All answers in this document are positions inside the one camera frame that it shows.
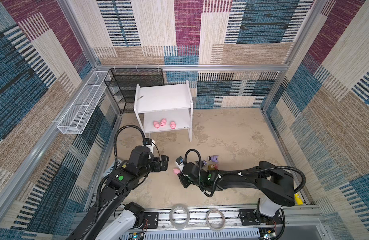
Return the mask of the pink pig toy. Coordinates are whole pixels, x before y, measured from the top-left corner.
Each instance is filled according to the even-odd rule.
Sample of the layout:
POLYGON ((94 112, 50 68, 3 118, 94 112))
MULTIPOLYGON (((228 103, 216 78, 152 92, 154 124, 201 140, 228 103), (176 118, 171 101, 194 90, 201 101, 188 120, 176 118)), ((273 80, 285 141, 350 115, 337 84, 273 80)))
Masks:
POLYGON ((161 127, 164 127, 165 125, 166 125, 166 119, 162 119, 161 121, 160 121, 160 126, 161 127))
POLYGON ((176 123, 174 121, 170 122, 170 128, 172 130, 175 130, 176 129, 176 123))
POLYGON ((180 169, 173 169, 173 172, 175 175, 178 175, 181 173, 180 169))
POLYGON ((160 122, 158 122, 158 121, 154 121, 154 122, 153 122, 153 126, 154 126, 156 129, 159 129, 159 128, 160 128, 160 122))

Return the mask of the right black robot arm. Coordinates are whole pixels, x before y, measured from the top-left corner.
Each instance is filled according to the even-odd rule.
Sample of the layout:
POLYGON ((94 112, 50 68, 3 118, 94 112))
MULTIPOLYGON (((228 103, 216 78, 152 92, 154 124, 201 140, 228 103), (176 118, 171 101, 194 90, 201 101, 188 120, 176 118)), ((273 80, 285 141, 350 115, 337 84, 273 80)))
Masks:
POLYGON ((216 191, 232 188, 248 188, 261 191, 265 196, 259 199, 253 211, 254 219, 259 224, 273 220, 281 207, 293 207, 295 194, 306 184, 305 174, 294 167, 275 166, 269 162, 261 161, 258 166, 235 171, 203 169, 202 158, 197 163, 187 162, 189 153, 200 153, 190 149, 184 157, 175 160, 179 168, 179 180, 184 188, 196 185, 208 198, 213 197, 216 191))

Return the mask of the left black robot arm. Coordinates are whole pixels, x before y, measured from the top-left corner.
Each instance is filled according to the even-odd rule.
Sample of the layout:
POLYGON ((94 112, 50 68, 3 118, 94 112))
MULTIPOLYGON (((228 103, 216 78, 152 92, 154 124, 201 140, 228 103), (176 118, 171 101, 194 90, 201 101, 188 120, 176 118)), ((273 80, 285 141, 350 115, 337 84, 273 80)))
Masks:
POLYGON ((142 145, 131 151, 128 160, 114 163, 114 169, 99 183, 94 206, 68 236, 69 240, 116 240, 127 230, 143 224, 144 208, 134 202, 127 204, 110 225, 106 222, 150 173, 167 170, 169 158, 165 155, 155 157, 147 143, 143 136, 142 145))

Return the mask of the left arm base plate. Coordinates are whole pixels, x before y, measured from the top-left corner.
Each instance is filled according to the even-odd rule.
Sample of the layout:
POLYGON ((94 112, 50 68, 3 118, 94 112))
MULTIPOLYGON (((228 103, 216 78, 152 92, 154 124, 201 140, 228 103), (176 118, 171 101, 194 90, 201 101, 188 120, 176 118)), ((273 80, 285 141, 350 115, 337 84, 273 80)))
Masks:
POLYGON ((159 212, 144 212, 138 218, 134 227, 137 229, 157 229, 159 220, 159 212))

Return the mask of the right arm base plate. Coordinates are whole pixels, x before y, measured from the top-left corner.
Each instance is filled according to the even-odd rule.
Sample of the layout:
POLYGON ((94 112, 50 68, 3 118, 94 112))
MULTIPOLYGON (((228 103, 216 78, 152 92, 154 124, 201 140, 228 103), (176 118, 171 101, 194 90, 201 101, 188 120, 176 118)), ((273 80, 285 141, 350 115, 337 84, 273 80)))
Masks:
POLYGON ((273 217, 267 217, 261 215, 259 211, 255 209, 242 209, 239 210, 238 217, 243 226, 282 225, 284 223, 283 215, 280 210, 276 211, 273 217))

